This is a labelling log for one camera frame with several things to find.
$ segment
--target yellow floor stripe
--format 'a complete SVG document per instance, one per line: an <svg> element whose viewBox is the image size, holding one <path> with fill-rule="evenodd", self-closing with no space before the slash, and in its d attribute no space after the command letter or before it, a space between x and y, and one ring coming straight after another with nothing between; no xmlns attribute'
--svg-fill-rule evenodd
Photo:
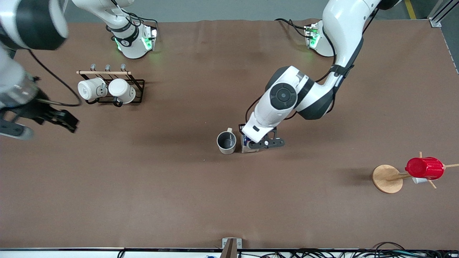
<svg viewBox="0 0 459 258"><path fill-rule="evenodd" d="M408 10L409 18L416 20L416 15L414 14L413 6L411 5L410 0L405 0L406 9Z"/></svg>

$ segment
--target gray floor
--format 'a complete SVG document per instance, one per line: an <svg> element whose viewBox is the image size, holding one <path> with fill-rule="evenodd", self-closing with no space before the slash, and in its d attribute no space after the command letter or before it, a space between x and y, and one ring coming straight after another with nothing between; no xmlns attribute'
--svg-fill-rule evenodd
<svg viewBox="0 0 459 258"><path fill-rule="evenodd" d="M304 20L321 18L328 0L137 0L126 9L159 22L196 22L201 20ZM426 17L437 0L412 0L416 17ZM65 12L69 22L101 22L94 15L77 8L71 0ZM410 19L404 1L376 19ZM459 7L442 21L442 31L451 55L459 62Z"/></svg>

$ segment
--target red cup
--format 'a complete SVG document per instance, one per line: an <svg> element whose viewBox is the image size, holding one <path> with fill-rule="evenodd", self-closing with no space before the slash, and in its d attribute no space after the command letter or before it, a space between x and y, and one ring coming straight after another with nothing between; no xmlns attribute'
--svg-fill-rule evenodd
<svg viewBox="0 0 459 258"><path fill-rule="evenodd" d="M445 168L443 163L434 157L415 157L408 161L405 170L413 177L430 180L439 179Z"/></svg>

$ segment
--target brown table surface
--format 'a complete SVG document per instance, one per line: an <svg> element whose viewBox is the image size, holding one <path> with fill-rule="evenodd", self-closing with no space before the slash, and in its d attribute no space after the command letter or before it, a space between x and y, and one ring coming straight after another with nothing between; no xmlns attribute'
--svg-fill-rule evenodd
<svg viewBox="0 0 459 258"><path fill-rule="evenodd" d="M244 122L276 69L317 79L332 59L279 22L161 23L157 52L139 60L100 23L69 28L58 51L36 51L42 62L74 89L75 71L125 63L147 81L145 99L68 108L76 134L21 119L33 140L1 137L1 247L213 247L228 236L249 248L459 247L459 169L437 190L408 179L388 195L370 180L418 151L459 162L459 78L428 21L374 21L333 112L281 123L285 147L230 156L216 136ZM51 99L74 101L27 52L16 60Z"/></svg>

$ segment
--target round wooden base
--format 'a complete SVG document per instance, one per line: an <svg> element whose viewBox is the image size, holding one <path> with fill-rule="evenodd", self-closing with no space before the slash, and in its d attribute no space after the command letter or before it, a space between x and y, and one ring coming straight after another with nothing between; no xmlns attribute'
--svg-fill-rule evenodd
<svg viewBox="0 0 459 258"><path fill-rule="evenodd" d="M400 191L403 186L403 179L395 181L387 181L393 175L400 174L400 172L390 165L381 165L373 170L371 178L376 188L384 193L396 193Z"/></svg>

